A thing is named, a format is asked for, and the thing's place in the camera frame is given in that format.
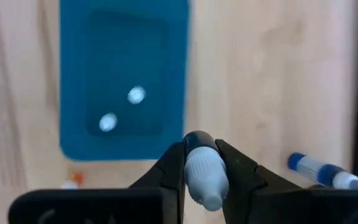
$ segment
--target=wooden surface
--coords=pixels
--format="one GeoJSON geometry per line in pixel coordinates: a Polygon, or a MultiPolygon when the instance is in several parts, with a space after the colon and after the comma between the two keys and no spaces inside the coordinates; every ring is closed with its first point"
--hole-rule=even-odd
{"type": "MultiPolygon", "coordinates": [[[[300,151],[350,168],[358,1],[191,3],[186,131],[225,139],[276,173],[300,151]]],[[[58,0],[0,0],[0,223],[11,200],[59,187],[125,187],[154,162],[75,164],[58,145],[58,0]]],[[[186,223],[223,223],[186,198],[186,223]]]]}

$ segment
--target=blue tray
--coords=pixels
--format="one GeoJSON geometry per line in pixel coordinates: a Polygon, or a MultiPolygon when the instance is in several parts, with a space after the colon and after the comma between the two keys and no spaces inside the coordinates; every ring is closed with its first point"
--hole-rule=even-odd
{"type": "Polygon", "coordinates": [[[74,160],[158,159],[183,136],[188,3],[60,1],[60,145],[74,160]],[[142,86],[133,105],[127,94],[142,86]],[[99,129],[106,113],[116,127],[99,129]]]}

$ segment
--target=blue cap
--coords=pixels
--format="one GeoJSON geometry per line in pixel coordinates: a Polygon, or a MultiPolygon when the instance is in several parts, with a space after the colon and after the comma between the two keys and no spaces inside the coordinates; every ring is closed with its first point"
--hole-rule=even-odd
{"type": "Polygon", "coordinates": [[[296,166],[298,165],[298,162],[304,158],[306,155],[296,152],[290,155],[290,157],[288,158],[288,168],[290,168],[291,170],[296,170],[296,166]]]}

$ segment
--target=white bottle cap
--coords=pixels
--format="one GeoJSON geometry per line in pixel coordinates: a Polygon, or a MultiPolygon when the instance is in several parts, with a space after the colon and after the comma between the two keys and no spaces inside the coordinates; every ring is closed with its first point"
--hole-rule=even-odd
{"type": "Polygon", "coordinates": [[[204,146],[192,150],[186,158],[185,179],[194,201],[209,211],[222,207],[229,192],[229,181],[217,151],[204,146]]]}
{"type": "Polygon", "coordinates": [[[117,125],[117,117],[113,113],[105,114],[99,121],[99,128],[103,132],[113,130],[117,125]]]}
{"type": "Polygon", "coordinates": [[[336,189],[358,189],[358,176],[346,171],[339,172],[333,179],[333,186],[336,189]]]}
{"type": "Polygon", "coordinates": [[[74,180],[66,180],[62,184],[61,188],[62,189],[68,189],[68,190],[78,189],[78,184],[74,180]]]}
{"type": "Polygon", "coordinates": [[[133,105],[140,103],[146,96],[146,91],[141,86],[135,86],[128,93],[128,101],[133,105]]]}

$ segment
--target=blue cap test tube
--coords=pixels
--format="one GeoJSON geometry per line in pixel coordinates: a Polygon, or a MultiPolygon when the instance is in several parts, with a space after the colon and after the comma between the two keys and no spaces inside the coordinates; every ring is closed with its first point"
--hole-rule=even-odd
{"type": "Polygon", "coordinates": [[[302,153],[291,154],[288,158],[288,168],[327,187],[358,189],[358,176],[338,166],[312,159],[302,153]]]}

